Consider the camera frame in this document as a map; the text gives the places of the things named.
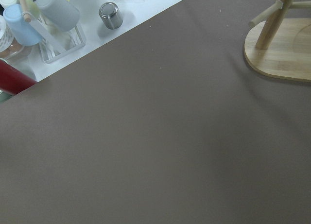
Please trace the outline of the wooden cup rack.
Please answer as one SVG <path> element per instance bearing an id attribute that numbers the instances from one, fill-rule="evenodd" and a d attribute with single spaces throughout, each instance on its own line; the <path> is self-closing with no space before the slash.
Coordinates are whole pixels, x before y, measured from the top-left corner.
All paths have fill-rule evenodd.
<path id="1" fill-rule="evenodd" d="M 286 18 L 290 9 L 310 7 L 310 1 L 275 0 L 249 22 L 243 52 L 251 68 L 268 77 L 310 82 L 311 20 Z"/>

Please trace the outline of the light blue cup on rack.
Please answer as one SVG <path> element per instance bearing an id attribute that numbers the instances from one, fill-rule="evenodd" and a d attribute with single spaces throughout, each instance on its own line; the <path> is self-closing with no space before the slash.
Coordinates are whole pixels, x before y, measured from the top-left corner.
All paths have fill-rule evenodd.
<path id="1" fill-rule="evenodd" d="M 20 4 L 13 4 L 4 9 L 3 17 L 19 44 L 33 46 L 42 40 L 42 36 L 24 20 Z"/>

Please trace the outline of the red thermos bottle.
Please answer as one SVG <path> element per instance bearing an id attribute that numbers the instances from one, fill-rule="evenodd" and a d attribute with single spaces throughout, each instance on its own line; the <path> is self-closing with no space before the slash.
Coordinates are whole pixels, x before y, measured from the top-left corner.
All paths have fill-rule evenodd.
<path id="1" fill-rule="evenodd" d="M 37 81 L 12 67 L 6 61 L 0 60 L 0 89 L 2 91 L 17 95 L 36 83 Z"/>

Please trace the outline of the glass jar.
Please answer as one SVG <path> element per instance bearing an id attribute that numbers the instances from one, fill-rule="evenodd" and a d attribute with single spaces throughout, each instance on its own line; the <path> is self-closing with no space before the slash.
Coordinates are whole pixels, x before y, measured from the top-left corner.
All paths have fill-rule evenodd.
<path id="1" fill-rule="evenodd" d="M 3 16 L 0 16 L 0 57 L 5 60 L 17 60 L 22 57 L 24 46 L 15 39 Z"/>

